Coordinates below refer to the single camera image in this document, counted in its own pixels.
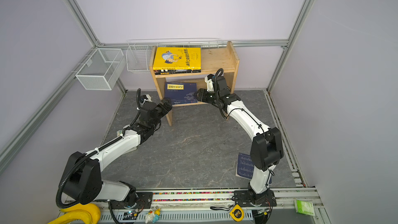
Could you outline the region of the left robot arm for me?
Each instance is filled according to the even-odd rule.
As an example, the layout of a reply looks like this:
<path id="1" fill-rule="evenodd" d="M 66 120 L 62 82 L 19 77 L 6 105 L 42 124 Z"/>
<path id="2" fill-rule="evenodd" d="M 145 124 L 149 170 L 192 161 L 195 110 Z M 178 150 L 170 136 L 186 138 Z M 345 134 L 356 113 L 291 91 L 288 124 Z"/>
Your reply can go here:
<path id="1" fill-rule="evenodd" d="M 58 208 L 91 202 L 119 202 L 133 208 L 139 201 L 136 187 L 102 178 L 104 169 L 116 159 L 134 151 L 161 127 L 162 118 L 172 110 L 169 98 L 154 103 L 149 95 L 136 94 L 138 112 L 133 121 L 108 143 L 85 153 L 70 155 L 56 194 Z"/>

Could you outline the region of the black wolf cover book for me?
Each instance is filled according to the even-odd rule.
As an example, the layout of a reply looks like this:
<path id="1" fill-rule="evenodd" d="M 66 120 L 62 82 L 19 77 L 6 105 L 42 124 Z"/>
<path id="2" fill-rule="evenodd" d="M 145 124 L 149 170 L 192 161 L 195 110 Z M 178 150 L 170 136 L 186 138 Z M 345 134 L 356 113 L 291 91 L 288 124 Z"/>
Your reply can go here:
<path id="1" fill-rule="evenodd" d="M 157 69 L 154 70 L 155 75 L 171 75 L 171 74 L 191 74 L 200 73 L 200 69 Z"/>

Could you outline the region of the blue book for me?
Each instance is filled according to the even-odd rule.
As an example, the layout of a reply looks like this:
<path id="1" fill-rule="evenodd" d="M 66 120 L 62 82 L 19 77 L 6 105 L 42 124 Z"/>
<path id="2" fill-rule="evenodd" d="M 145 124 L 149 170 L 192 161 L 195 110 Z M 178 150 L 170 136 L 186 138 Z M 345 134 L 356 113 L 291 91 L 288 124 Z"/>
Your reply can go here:
<path id="1" fill-rule="evenodd" d="M 173 100 L 170 99 L 172 105 L 186 105 L 186 104 L 194 104 L 197 103 L 197 100 Z"/>

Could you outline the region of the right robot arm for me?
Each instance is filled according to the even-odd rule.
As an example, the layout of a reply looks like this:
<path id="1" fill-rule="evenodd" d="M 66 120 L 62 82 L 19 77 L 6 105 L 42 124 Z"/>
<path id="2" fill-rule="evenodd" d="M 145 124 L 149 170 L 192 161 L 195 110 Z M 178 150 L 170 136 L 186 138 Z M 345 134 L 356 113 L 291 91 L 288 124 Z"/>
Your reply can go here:
<path id="1" fill-rule="evenodd" d="M 236 200 L 253 206 L 276 206 L 274 192 L 269 186 L 276 166 L 284 157 L 280 130 L 270 128 L 259 120 L 241 98 L 232 93 L 223 77 L 222 68 L 215 74 L 206 76 L 205 83 L 207 88 L 201 88 L 195 93 L 197 100 L 218 108 L 224 119 L 233 118 L 251 139 L 250 158 L 254 172 L 247 191 L 242 197 L 236 197 Z"/>

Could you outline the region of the yellow folder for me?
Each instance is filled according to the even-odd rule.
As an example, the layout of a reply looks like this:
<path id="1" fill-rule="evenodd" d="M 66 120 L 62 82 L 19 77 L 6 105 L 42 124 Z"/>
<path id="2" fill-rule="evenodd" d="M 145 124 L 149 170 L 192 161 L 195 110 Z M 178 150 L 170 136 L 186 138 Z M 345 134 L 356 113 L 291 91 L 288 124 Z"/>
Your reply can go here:
<path id="1" fill-rule="evenodd" d="M 158 47 L 152 68 L 154 70 L 201 70 L 201 61 L 200 48 Z"/>

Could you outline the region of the navy book yellow label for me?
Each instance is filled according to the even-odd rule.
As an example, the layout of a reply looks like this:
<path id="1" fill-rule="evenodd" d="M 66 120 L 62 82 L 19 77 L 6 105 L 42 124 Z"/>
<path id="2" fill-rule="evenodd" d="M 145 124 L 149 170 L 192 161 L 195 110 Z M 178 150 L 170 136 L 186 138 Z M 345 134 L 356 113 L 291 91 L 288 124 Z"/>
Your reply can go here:
<path id="1" fill-rule="evenodd" d="M 196 83 L 166 82 L 164 97 L 173 100 L 196 100 Z"/>

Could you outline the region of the navy notebook white lines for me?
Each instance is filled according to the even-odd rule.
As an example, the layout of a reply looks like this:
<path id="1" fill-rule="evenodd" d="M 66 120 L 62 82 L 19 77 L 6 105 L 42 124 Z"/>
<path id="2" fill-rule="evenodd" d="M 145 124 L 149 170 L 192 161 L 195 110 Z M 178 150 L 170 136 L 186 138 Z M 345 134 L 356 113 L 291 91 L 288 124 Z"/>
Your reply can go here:
<path id="1" fill-rule="evenodd" d="M 251 180 L 254 174 L 254 166 L 250 155 L 239 152 L 237 156 L 237 167 L 235 175 L 240 178 Z"/>

